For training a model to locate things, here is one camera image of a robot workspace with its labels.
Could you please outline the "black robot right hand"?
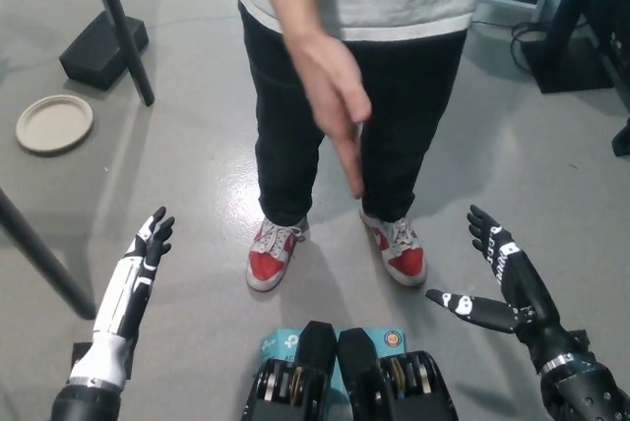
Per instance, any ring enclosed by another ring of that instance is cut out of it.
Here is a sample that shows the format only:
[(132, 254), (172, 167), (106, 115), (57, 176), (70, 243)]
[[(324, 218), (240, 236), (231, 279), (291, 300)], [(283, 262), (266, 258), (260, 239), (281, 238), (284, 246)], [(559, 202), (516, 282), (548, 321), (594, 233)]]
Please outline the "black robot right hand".
[(428, 289), (426, 298), (466, 323), (515, 335), (540, 375), (571, 361), (582, 349), (562, 327), (557, 307), (527, 253), (485, 210), (470, 206), (467, 220), (472, 245), (488, 263), (503, 299), (439, 289)]

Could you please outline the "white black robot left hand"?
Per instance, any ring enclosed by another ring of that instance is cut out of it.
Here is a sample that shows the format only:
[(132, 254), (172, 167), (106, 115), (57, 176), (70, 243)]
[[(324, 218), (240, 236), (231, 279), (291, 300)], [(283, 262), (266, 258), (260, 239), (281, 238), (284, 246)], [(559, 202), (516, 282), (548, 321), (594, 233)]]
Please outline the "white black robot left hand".
[(160, 207), (135, 234), (106, 287), (91, 346), (73, 365), (70, 385), (124, 390), (158, 266), (171, 249), (174, 222), (174, 217), (166, 215), (166, 207)]

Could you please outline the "person right hand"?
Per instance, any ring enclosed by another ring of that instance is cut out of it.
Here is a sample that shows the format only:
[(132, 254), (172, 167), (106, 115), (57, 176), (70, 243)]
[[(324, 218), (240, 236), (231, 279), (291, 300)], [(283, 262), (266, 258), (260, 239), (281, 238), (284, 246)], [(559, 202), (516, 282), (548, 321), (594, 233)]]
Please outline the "person right hand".
[(320, 30), (284, 38), (304, 86), (318, 128), (330, 139), (346, 174), (351, 194), (363, 195), (358, 127), (369, 119), (371, 102), (349, 49)]

